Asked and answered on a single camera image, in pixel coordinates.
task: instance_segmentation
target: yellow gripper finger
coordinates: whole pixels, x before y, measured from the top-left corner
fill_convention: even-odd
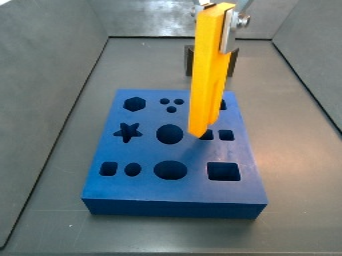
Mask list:
[[[198,14],[189,95],[188,133],[200,137],[219,116],[230,53],[219,52],[224,12],[235,4],[220,3]]]

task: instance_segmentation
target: cylindrical hole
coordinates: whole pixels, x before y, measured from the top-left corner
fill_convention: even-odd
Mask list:
[[[183,130],[176,125],[163,125],[156,130],[156,138],[164,144],[176,144],[183,139]]]
[[[181,99],[175,99],[173,102],[175,102],[176,105],[181,105],[184,103],[184,101]]]
[[[168,103],[169,103],[169,99],[163,98],[163,99],[160,100],[160,104],[165,105],[165,104],[168,104]]]
[[[179,180],[187,175],[187,167],[176,161],[163,161],[155,165],[155,175],[164,180]]]
[[[168,112],[168,113],[175,113],[176,112],[176,108],[175,107],[167,107],[167,109],[165,109],[165,111]]]
[[[129,163],[125,168],[124,172],[129,177],[136,176],[141,171],[141,166],[137,163]]]

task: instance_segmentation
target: hexagonal hole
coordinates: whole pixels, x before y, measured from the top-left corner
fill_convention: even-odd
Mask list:
[[[123,108],[135,112],[137,110],[141,110],[145,108],[145,100],[139,98],[139,97],[133,97],[131,99],[127,99],[124,101],[124,104],[123,104]]]

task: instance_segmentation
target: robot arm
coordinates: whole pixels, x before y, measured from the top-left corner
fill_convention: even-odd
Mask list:
[[[247,27],[244,14],[252,0],[212,4],[194,0],[196,19],[195,54],[189,95],[188,133],[200,137],[219,116],[235,32]]]

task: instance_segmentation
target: blue foam block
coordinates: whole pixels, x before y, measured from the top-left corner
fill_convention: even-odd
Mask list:
[[[258,217],[267,197],[234,93],[200,139],[188,99],[187,90],[117,90],[81,194],[92,214]]]

